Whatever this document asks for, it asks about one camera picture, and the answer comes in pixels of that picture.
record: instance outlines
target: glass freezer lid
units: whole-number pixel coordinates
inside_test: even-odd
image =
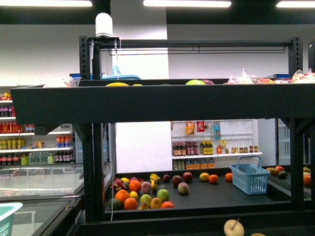
[[[73,194],[83,182],[82,164],[7,167],[0,170],[0,197]]]

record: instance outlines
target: red apple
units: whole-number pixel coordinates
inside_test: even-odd
[[[207,85],[214,85],[215,84],[211,80],[202,80],[202,81],[205,82]]]
[[[173,176],[172,182],[173,182],[173,186],[177,187],[182,182],[182,177],[180,177],[180,176]]]
[[[169,180],[171,179],[171,177],[169,175],[163,175],[162,180],[164,180],[164,182],[169,182]]]
[[[183,180],[184,180],[185,183],[190,183],[192,181],[192,173],[185,172],[183,174]]]

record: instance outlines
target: shopping basket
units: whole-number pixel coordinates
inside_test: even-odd
[[[11,236],[14,213],[22,206],[22,203],[0,204],[0,236]]]
[[[258,165],[240,164],[242,158],[258,157]],[[233,184],[246,194],[262,194],[267,192],[270,172],[261,167],[261,158],[257,155],[241,156],[237,164],[230,165]]]

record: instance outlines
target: white pear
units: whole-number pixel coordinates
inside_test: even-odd
[[[224,233],[226,236],[244,236],[244,227],[238,220],[228,220],[224,224]]]

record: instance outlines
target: ceiling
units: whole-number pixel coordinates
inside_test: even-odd
[[[100,12],[110,14],[110,0],[89,8],[0,7],[0,24],[94,25]],[[168,24],[315,24],[315,9],[276,8],[279,0],[232,0],[229,8],[167,8]]]

